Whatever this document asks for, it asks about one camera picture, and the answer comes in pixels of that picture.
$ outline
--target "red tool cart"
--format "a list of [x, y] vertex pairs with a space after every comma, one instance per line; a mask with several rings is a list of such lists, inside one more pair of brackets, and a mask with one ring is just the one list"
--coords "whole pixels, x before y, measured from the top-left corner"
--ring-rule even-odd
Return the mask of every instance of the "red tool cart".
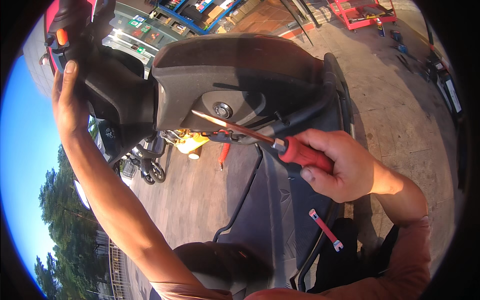
[[349, 2], [349, 0], [328, 0], [328, 4], [330, 4], [330, 8], [336, 17], [353, 32], [357, 32], [355, 28], [376, 24], [375, 20], [377, 18], [380, 18], [382, 23], [393, 22], [393, 24], [396, 25], [396, 13], [392, 0], [390, 0], [392, 9], [389, 10], [380, 5], [378, 0], [374, 1], [375, 3], [348, 9], [343, 9], [341, 3]]

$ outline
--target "hand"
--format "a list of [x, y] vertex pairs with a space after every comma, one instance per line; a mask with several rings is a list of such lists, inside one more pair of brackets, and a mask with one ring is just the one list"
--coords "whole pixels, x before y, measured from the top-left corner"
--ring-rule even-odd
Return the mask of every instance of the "hand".
[[301, 176], [317, 193], [342, 203], [369, 193], [395, 193], [401, 184], [390, 170], [344, 131], [308, 129], [295, 137], [304, 145], [323, 151], [335, 164], [333, 175], [306, 166]]
[[78, 76], [78, 63], [70, 60], [65, 73], [55, 72], [52, 89], [53, 117], [57, 123], [60, 139], [85, 133], [88, 126], [88, 106], [73, 94]]

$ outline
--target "shirt sleeve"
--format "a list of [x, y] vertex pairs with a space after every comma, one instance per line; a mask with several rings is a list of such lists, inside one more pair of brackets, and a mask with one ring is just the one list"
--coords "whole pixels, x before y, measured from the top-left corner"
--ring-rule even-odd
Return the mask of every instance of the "shirt sleeve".
[[178, 283], [150, 282], [163, 300], [232, 300], [229, 291]]
[[330, 299], [417, 299], [430, 281], [428, 217], [400, 228], [385, 275], [333, 288], [321, 295]]

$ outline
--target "side mirror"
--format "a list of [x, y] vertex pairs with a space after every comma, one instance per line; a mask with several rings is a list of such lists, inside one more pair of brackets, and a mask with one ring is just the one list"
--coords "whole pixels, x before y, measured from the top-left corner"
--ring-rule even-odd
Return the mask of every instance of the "side mirror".
[[90, 209], [90, 204], [88, 203], [87, 196], [85, 196], [85, 192], [80, 183], [74, 180], [73, 184], [75, 185], [75, 189], [77, 190], [78, 197], [80, 198], [80, 201], [82, 201], [82, 204], [85, 206], [86, 209]]

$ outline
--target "orange button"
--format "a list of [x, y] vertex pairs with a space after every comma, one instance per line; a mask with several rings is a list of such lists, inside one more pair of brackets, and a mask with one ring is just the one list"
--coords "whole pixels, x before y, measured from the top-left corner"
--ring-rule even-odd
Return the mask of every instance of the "orange button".
[[57, 30], [57, 40], [59, 41], [60, 45], [65, 45], [68, 42], [67, 32], [62, 28]]

